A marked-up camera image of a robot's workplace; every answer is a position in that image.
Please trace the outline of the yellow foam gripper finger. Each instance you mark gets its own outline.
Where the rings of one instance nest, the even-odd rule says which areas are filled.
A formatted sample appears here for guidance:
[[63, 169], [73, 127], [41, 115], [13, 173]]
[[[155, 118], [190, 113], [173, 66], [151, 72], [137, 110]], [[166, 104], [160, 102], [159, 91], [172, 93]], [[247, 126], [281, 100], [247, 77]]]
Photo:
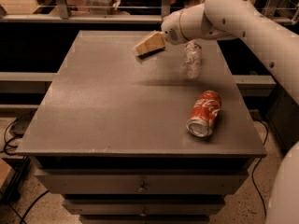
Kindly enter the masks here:
[[134, 46], [134, 55], [143, 56], [158, 49], [164, 49], [165, 44], [166, 40], [164, 34], [154, 31], [146, 35]]

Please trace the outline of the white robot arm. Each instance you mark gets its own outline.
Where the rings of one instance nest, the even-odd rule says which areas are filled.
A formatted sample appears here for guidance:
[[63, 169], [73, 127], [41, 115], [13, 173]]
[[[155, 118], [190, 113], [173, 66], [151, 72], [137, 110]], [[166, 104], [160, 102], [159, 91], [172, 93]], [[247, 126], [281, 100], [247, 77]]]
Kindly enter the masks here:
[[[161, 30], [135, 47], [137, 56], [194, 39], [236, 37], [299, 104], [299, 35], [266, 18], [249, 0], [205, 0], [164, 17]], [[299, 224], [299, 142], [283, 158], [265, 224]]]

